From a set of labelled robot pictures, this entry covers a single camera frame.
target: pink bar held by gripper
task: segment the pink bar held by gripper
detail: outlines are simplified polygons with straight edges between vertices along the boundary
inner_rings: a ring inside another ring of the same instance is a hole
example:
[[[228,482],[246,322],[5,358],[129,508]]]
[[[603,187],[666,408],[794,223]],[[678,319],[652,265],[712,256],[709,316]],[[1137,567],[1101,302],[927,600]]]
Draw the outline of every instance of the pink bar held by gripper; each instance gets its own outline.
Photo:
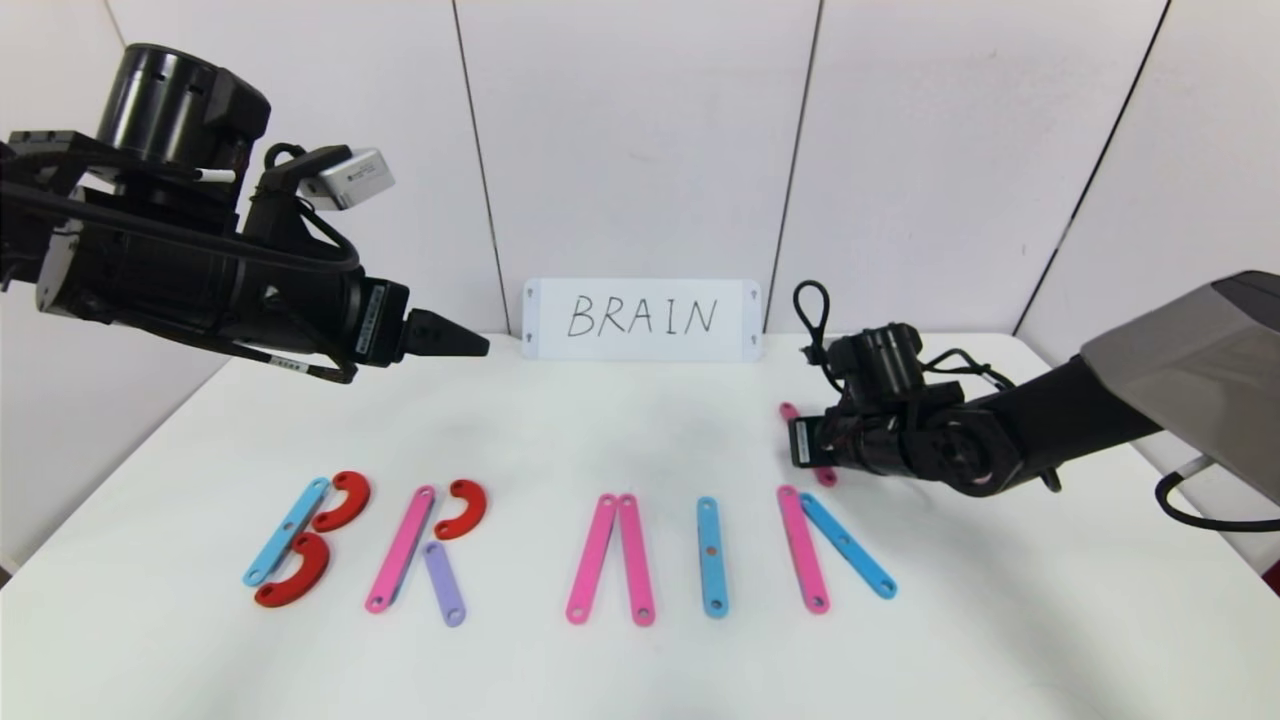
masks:
[[[586,547],[582,548],[582,560],[577,564],[573,589],[568,593],[568,607],[564,609],[564,616],[575,625],[586,623],[586,619],[591,616],[595,585],[600,582],[604,553],[609,550],[609,536],[613,533],[617,501],[618,498],[604,493],[595,503],[591,529],[586,532]]]
[[[831,607],[827,598],[827,583],[822,579],[818,566],[818,553],[813,550],[809,537],[809,524],[800,507],[800,493],[791,486],[778,488],[778,506],[782,507],[782,527],[787,532],[787,544],[791,547],[791,562],[796,566],[796,579],[800,580],[800,594],[809,612],[822,615]]]
[[[408,501],[404,519],[401,520],[401,527],[396,530],[392,548],[387,551],[387,559],[383,560],[383,569],[378,571],[378,578],[374,580],[374,589],[369,591],[365,610],[381,612],[390,607],[396,600],[401,582],[404,580],[404,573],[408,571],[410,561],[413,560],[413,550],[417,548],[417,541],[422,537],[422,528],[426,527],[426,516],[431,512],[433,502],[435,502],[435,488],[431,486],[422,486],[413,491],[413,498]]]
[[[787,428],[791,427],[791,420],[800,416],[800,411],[796,410],[795,405],[790,402],[783,402],[778,405],[778,413],[782,414],[782,419],[786,420]],[[836,470],[832,468],[814,468],[813,477],[818,478],[818,484],[823,487],[832,487],[836,484]]]
[[[640,532],[640,507],[634,495],[618,496],[618,524],[622,525],[622,560],[627,566],[627,592],[631,593],[631,619],[636,625],[653,625],[658,616],[649,585],[649,561],[644,555],[644,533]]]

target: robotic arm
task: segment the robotic arm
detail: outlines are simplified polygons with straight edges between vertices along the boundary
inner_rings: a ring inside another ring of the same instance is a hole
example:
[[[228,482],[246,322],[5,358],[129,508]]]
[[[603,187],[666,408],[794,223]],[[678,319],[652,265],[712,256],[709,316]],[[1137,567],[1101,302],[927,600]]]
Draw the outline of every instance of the robotic arm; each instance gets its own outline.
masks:
[[[881,475],[943,482],[987,497],[1037,477],[1057,492],[1056,468],[1115,445],[1171,430],[1280,503],[1280,277],[1245,272],[1210,283],[1084,345],[1066,364],[1029,383],[1006,378],[952,350],[922,364],[915,328],[890,324],[805,348],[840,402],[823,416],[791,421],[791,461],[841,465]],[[960,369],[938,364],[959,355]],[[965,402],[956,382],[925,384],[925,372],[987,375],[998,392]],[[1280,520],[1222,523],[1157,500],[1175,519],[1202,528],[1280,530]]]
[[[237,232],[236,202],[270,111],[225,68],[131,45],[97,137],[27,131],[0,143],[4,288],[35,283],[44,313],[339,383],[357,365],[407,354],[488,354],[489,341],[434,313],[406,316],[408,288],[367,277],[355,246],[316,213],[394,184],[378,150],[273,146]],[[86,172],[115,192],[79,187]],[[259,347],[324,354],[333,366]]]

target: black robotic arm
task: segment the black robotic arm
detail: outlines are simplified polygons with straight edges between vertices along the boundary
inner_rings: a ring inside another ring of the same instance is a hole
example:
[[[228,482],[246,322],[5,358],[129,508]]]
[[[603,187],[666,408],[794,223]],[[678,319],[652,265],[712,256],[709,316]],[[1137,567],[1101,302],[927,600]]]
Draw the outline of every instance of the black robotic arm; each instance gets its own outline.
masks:
[[[1014,387],[963,351],[922,364],[920,336],[890,324],[823,347],[823,320],[805,348],[840,391],[822,416],[791,421],[791,460],[946,483],[975,497],[1034,478],[1059,491],[1065,461],[1169,429],[1280,503],[1280,277],[1245,272],[1210,283],[1085,343],[1066,364]],[[943,369],[960,355],[966,365]],[[997,392],[965,402],[956,382],[925,372],[988,377]],[[1202,528],[1280,530],[1276,521],[1225,523],[1161,507]]]

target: black cable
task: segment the black cable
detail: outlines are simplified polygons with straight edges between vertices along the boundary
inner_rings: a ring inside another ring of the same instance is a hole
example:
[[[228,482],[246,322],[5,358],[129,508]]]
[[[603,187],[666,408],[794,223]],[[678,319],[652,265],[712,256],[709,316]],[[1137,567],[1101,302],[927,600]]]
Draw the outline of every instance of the black cable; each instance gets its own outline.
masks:
[[[1169,493],[1174,492],[1183,480],[1183,469],[1179,468],[1172,473],[1165,475],[1156,483],[1156,502],[1160,503],[1160,509],[1165,511],[1174,520],[1183,523],[1184,525],[1190,525],[1193,528],[1203,528],[1206,530],[1217,530],[1220,533],[1275,533],[1280,532],[1280,519],[1277,520],[1213,520],[1210,518],[1197,518],[1188,512],[1174,507],[1169,502]]]
[[[959,355],[968,366],[965,368],[950,368],[942,369],[938,365],[950,357]],[[989,363],[978,363],[968,352],[960,350],[959,347],[952,347],[942,355],[938,355],[933,360],[929,360],[922,365],[925,373],[940,373],[943,375],[986,375],[987,380],[996,386],[996,389],[1010,389],[1015,386],[1014,380],[1010,380],[1005,375],[997,373],[992,369]]]
[[[291,142],[276,142],[275,145],[266,149],[266,155],[262,156],[262,165],[266,169],[275,167],[275,159],[280,155],[289,155],[293,158],[301,158],[307,154],[307,151],[301,145],[293,145]]]
[[[806,287],[817,288],[822,295],[822,316],[818,319],[818,324],[809,322],[809,315],[805,314],[804,307],[800,306],[800,291]],[[836,392],[844,395],[845,388],[840,386],[836,377],[831,373],[831,364],[827,361],[827,350],[822,345],[823,336],[827,334],[827,316],[831,314],[831,293],[827,288],[818,281],[804,281],[797,284],[795,291],[791,293],[791,305],[796,310],[796,315],[800,316],[800,323],[809,331],[809,347],[804,348],[805,357],[809,360],[810,365],[818,365],[822,368],[822,374],[826,375],[827,382],[831,387],[836,388]]]
[[[108,225],[114,229],[132,232],[161,242],[172,242],[225,258],[234,258],[248,263],[274,265],[305,273],[346,273],[360,266],[360,255],[355,252],[351,242],[342,236],[334,237],[334,242],[347,252],[340,260],[321,260],[319,258],[306,258],[279,250],[260,247],[243,241],[232,240],[216,234],[202,233],[168,223],[160,223],[147,218],[140,218],[119,210],[100,208],[87,202],[79,202],[44,192],[23,184],[0,182],[0,197],[20,204],[27,210],[42,211],[58,217],[74,218],[86,223]]]

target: white wall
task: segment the white wall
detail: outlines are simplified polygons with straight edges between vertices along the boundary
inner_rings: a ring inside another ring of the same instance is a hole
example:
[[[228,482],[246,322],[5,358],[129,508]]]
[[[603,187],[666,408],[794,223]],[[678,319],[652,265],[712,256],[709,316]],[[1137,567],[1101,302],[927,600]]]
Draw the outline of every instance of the white wall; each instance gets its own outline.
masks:
[[[1061,363],[1083,342],[1202,283],[1280,272],[1280,4],[1176,0],[1115,140],[1019,337]],[[1139,443],[1170,471],[1194,452]],[[1280,516],[1215,469],[1184,493],[1225,519]],[[1276,534],[1228,539],[1258,570]]]
[[[1012,332],[1165,0],[827,0],[771,332]]]
[[[817,9],[458,3],[517,331],[531,277],[768,287]]]
[[[92,135],[119,56],[100,3],[0,1],[0,135]],[[28,284],[3,296],[0,324],[0,555],[13,565],[223,360],[132,329],[41,315]]]

